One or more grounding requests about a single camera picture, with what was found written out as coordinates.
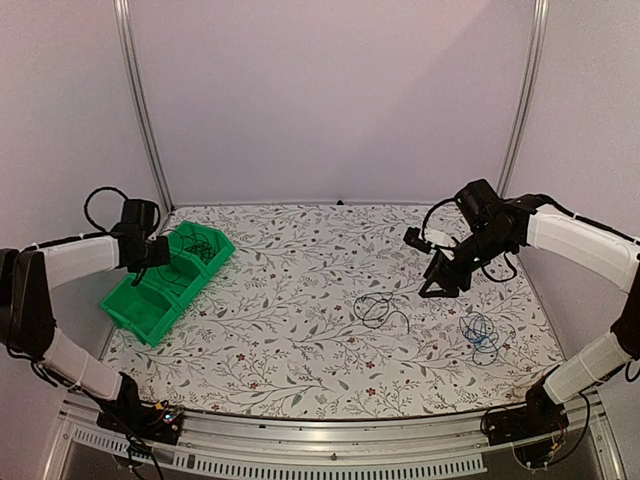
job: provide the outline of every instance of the white wall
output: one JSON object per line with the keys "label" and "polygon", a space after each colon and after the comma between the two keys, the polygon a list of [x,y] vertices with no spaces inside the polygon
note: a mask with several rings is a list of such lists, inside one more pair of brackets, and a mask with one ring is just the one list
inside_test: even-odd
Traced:
{"label": "white wall", "polygon": [[174,201],[425,202],[496,181],[533,4],[132,2]]}
{"label": "white wall", "polygon": [[[4,0],[0,44],[0,246],[90,231],[82,203],[100,185],[157,199],[112,2]],[[120,201],[96,200],[110,226]],[[110,327],[98,303],[119,276],[54,292],[58,324],[94,354]],[[38,478],[63,393],[0,349],[0,478]]]}
{"label": "white wall", "polygon": [[[538,82],[510,195],[545,192],[640,236],[640,4],[551,2]],[[595,274],[525,251],[568,355],[608,330],[625,297]],[[638,384],[600,389],[629,478],[640,478]]]}

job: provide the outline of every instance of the green plastic tray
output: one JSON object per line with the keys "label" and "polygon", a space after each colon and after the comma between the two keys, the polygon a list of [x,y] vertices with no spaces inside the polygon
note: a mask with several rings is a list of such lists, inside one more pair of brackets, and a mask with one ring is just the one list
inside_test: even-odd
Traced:
{"label": "green plastic tray", "polygon": [[[135,274],[127,275],[100,304],[117,327],[153,347],[235,250],[221,231],[192,222],[182,222],[168,237],[170,265],[150,268],[137,287],[131,286]],[[194,240],[211,249],[203,252]]]}

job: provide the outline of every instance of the black cable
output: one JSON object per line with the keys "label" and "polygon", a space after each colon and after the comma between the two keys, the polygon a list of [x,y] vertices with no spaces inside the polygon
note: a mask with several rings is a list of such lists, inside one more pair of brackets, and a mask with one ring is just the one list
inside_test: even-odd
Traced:
{"label": "black cable", "polygon": [[633,238],[630,235],[627,235],[626,233],[621,232],[620,230],[616,230],[613,227],[610,227],[608,225],[605,225],[603,223],[597,222],[596,220],[592,220],[588,217],[583,217],[582,215],[577,215],[575,212],[572,212],[571,210],[569,210],[568,208],[562,206],[561,204],[559,204],[554,198],[550,197],[549,195],[545,195],[544,193],[539,193],[536,195],[537,197],[541,198],[542,200],[550,203],[551,205],[553,205],[554,207],[556,207],[558,210],[560,210],[562,213],[564,213],[565,215],[568,215],[570,217],[573,217],[574,219],[582,222],[582,223],[586,223],[587,225],[591,225],[592,227],[596,227],[600,230],[604,230],[605,232],[609,232],[609,233],[613,233],[614,235],[617,235],[620,238],[623,238],[631,243],[635,243],[635,244],[640,244],[640,242],[638,242],[638,240],[636,240],[635,238]]}
{"label": "black cable", "polygon": [[142,281],[142,279],[146,274],[147,274],[147,267],[144,267],[142,270],[136,273],[136,277],[131,282],[131,286],[137,287],[138,285],[140,285],[140,282]]}
{"label": "black cable", "polygon": [[[429,218],[431,218],[431,215],[433,215],[433,212],[435,212],[437,209],[439,209],[443,205],[446,205],[447,203],[452,203],[452,202],[455,202],[455,198],[445,198],[444,200],[439,201],[429,209],[427,214],[424,216],[424,219],[422,220],[422,230],[420,231],[420,233],[422,235],[423,242],[426,242],[424,235],[425,235],[425,231],[427,230],[427,223],[429,223]],[[433,244],[433,246],[440,248],[441,250],[453,250],[455,248],[455,247],[447,247],[445,245],[435,245],[435,244]]]}
{"label": "black cable", "polygon": [[[87,397],[89,397],[91,400],[93,400],[94,402],[96,402],[98,405],[100,405],[101,410],[103,412],[105,412],[107,415],[109,415],[113,420],[115,420],[115,422],[120,425],[120,427],[122,427],[125,430],[125,437],[127,439],[127,441],[129,442],[129,449],[131,449],[131,451],[138,453],[140,455],[146,455],[149,458],[151,458],[151,461],[153,462],[154,466],[156,467],[156,472],[158,473],[158,479],[159,480],[164,480],[164,474],[162,473],[162,469],[160,468],[160,464],[158,463],[158,459],[156,458],[155,454],[153,453],[153,451],[151,450],[151,448],[149,447],[149,445],[147,445],[145,443],[144,440],[142,440],[133,430],[131,430],[122,420],[120,420],[116,415],[114,415],[111,411],[109,411],[108,408],[104,408],[104,406],[102,405],[100,399],[98,399],[97,397],[94,397],[92,394],[90,394],[89,392],[87,392],[86,390],[81,390],[82,393],[84,393]],[[131,461],[131,451],[127,449],[127,453],[129,455],[129,460]],[[141,477],[139,474],[136,475],[138,478],[142,478],[142,480],[144,480],[143,477]]]}
{"label": "black cable", "polygon": [[585,403],[587,404],[587,419],[584,422],[584,428],[582,429],[582,433],[580,434],[580,437],[578,437],[578,441],[573,445],[573,447],[571,447],[571,450],[569,450],[564,457],[558,458],[557,460],[551,460],[547,464],[547,467],[551,467],[553,465],[557,465],[558,463],[565,461],[573,452],[575,452],[578,449],[578,447],[582,443],[582,440],[584,440],[584,437],[587,435],[587,430],[589,430],[589,419],[591,417],[591,404],[589,403],[589,399],[584,393],[580,392],[578,395],[580,395],[585,401]]}
{"label": "black cable", "polygon": [[99,225],[98,223],[96,223],[95,220],[93,220],[93,218],[91,218],[91,215],[89,214],[89,203],[91,203],[91,199],[96,194],[98,194],[100,192],[104,192],[104,191],[115,192],[118,195],[120,195],[123,199],[129,200],[129,197],[127,197],[127,195],[122,190],[120,190],[120,189],[118,189],[116,187],[100,187],[100,188],[96,188],[93,192],[91,192],[89,194],[87,199],[84,201],[84,216],[87,219],[87,222],[89,222],[93,228],[95,228],[96,230],[99,230],[101,232],[106,232],[107,229],[104,228],[102,225]]}
{"label": "black cable", "polygon": [[[509,338],[515,337],[515,330],[500,343],[500,334],[496,330],[493,321],[482,313],[470,312],[460,317],[458,326],[462,336],[473,346],[471,361],[479,366],[486,367],[498,360],[500,349]],[[490,360],[480,362],[476,359],[478,354],[489,355]]]}
{"label": "black cable", "polygon": [[638,369],[638,371],[636,372],[635,375],[631,376],[631,363],[629,362],[627,363],[627,367],[624,369],[624,378],[627,380],[627,382],[629,383],[633,383],[635,382],[638,378],[640,378],[640,368]]}
{"label": "black cable", "polygon": [[507,266],[509,267],[509,269],[512,272],[512,275],[508,278],[495,278],[491,275],[489,275],[489,272],[487,272],[487,269],[484,265],[482,265],[480,267],[480,269],[482,270],[482,273],[484,273],[484,276],[487,277],[489,280],[491,280],[494,283],[505,283],[505,282],[509,282],[511,280],[513,280],[514,278],[516,278],[518,276],[518,270],[516,269],[516,267],[513,265],[513,263],[511,263],[511,261],[509,260],[509,257],[507,257],[507,252],[504,252],[504,261],[507,264]]}
{"label": "black cable", "polygon": [[[362,306],[363,308],[366,308],[367,303],[370,303],[367,311],[364,314],[360,314],[359,307]],[[371,311],[378,305],[381,306],[383,312],[379,315],[369,316]],[[383,327],[395,313],[400,314],[404,318],[405,322],[407,322],[407,333],[411,333],[409,317],[407,317],[407,315],[399,310],[393,303],[393,292],[367,293],[366,295],[356,298],[356,301],[353,302],[353,314],[362,322],[363,326],[370,330],[377,330]]]}

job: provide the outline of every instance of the vertical metal post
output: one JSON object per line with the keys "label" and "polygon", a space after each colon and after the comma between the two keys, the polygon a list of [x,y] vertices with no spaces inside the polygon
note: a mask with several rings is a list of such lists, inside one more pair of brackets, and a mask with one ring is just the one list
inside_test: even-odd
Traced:
{"label": "vertical metal post", "polygon": [[131,88],[133,104],[138,118],[142,141],[147,153],[151,173],[160,196],[160,204],[164,210],[164,214],[174,210],[174,203],[169,191],[169,184],[162,168],[160,155],[158,154],[158,146],[153,135],[151,120],[149,118],[149,110],[145,99],[144,90],[142,88],[142,79],[140,76],[140,68],[138,66],[138,58],[133,40],[133,29],[131,27],[131,15],[129,12],[129,0],[114,0],[116,11],[116,21],[118,23],[118,33],[120,35],[120,44],[122,46],[122,54],[124,56],[124,65],[127,71],[127,79]]}
{"label": "vertical metal post", "polygon": [[524,80],[522,82],[522,91],[520,92],[520,100],[518,102],[518,110],[516,118],[513,122],[507,152],[502,164],[502,171],[498,179],[498,187],[496,191],[498,195],[504,197],[509,188],[509,182],[522,142],[522,135],[527,121],[527,114],[533,98],[533,87],[536,83],[538,75],[538,67],[542,56],[542,45],[544,43],[544,33],[547,25],[547,11],[549,7],[548,0],[536,0],[533,10],[533,23],[531,26],[531,40],[529,43],[529,54],[527,56],[527,64],[525,68]]}

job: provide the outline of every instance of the floral tablecloth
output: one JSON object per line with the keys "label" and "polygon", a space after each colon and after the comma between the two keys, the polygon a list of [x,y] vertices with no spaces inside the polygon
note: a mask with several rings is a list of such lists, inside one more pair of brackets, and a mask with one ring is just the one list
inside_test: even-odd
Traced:
{"label": "floral tablecloth", "polygon": [[[561,353],[522,274],[507,283],[475,273],[455,299],[418,296],[430,256],[406,246],[425,207],[224,206],[178,209],[222,230],[237,251],[157,348],[117,330],[104,362],[134,377],[147,400],[188,408],[295,418],[404,417],[523,399]],[[458,238],[454,207],[432,219]],[[496,277],[510,271],[496,260]],[[383,294],[386,323],[354,315]],[[476,351],[460,319],[495,327],[495,358]]]}

